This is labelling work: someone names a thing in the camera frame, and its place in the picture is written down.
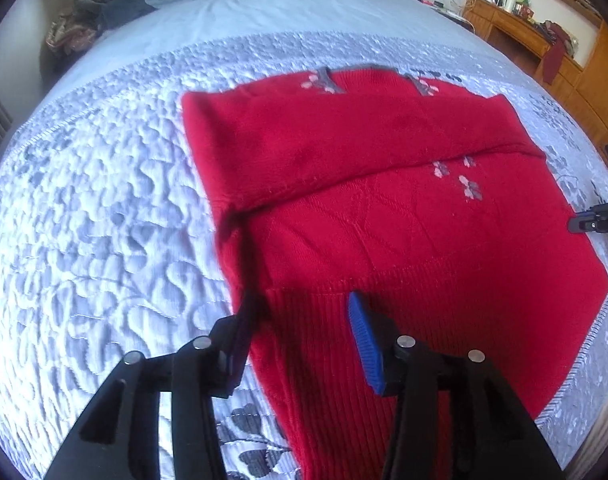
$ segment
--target wooden cabinet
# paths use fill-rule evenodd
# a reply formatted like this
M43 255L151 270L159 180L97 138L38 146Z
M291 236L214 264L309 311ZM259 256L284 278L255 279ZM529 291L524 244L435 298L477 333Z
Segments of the wooden cabinet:
M578 93L586 99L608 128L608 27L602 25L595 49L577 85Z
M548 43L542 35L523 20L516 18L508 12L498 10L493 19L493 24L500 30L509 34L528 48L533 54L542 58L549 49Z
M472 23L475 28L476 36L479 36L486 41L488 39L488 33L491 32L491 22L473 13L465 16L465 18Z
M602 157L608 160L604 152L604 146L608 144L608 128L579 92L574 91L566 100L566 111L588 134Z
M564 56L549 85L543 81L542 57L550 45L528 23L485 0L468 0L466 19L476 34L532 76L577 121L604 154L608 144L608 27L602 22L585 68Z

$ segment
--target blue gripper pad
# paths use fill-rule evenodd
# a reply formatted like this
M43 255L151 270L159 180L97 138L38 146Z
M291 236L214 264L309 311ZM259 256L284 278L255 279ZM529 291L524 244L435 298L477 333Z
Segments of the blue gripper pad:
M364 376L375 393L382 395L386 387L384 357L370 324L369 313L364 297L359 292L351 292L348 297L348 319L357 351L360 353Z

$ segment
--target light blue bedspread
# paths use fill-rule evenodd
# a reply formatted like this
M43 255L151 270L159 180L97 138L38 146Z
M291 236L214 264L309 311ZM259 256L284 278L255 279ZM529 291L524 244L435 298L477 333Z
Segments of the light blue bedspread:
M28 479L43 476L125 352L174 352L230 312L184 137L183 92L364 62L505 94L569 202L608 202L608 171L562 108L413 0L199 0L145 16L64 76L0 167L0 443ZM608 237L591 241L608 270ZM607 395L608 300L538 419L562 465ZM168 400L164 478L173 477ZM215 413L232 478L298 477L252 366Z

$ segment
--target red sweater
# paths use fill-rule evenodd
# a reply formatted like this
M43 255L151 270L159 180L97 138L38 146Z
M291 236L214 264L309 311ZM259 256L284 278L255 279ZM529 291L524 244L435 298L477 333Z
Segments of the red sweater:
M315 79L189 93L184 123L234 304L268 299L251 359L304 479L375 480L394 401L364 379L350 291L436 351L483 350L536 416L608 277L503 96L435 81L422 96L376 70L334 74L342 94Z

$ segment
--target quilted bedspread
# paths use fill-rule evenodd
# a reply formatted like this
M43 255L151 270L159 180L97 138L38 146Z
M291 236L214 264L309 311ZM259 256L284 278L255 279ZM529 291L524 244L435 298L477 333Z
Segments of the quilted bedspread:
M43 476L127 351L174 352L230 313L209 204L184 137L182 93L365 62L505 94L576 210L608 202L608 171L562 108L506 60L452 46L257 34L157 54L65 93L17 131L0 167L0 443L27 479ZM608 270L608 237L591 241ZM607 394L608 300L537 420L562 465ZM251 364L215 413L230 478L298 478ZM162 476L172 478L166 396L160 430Z

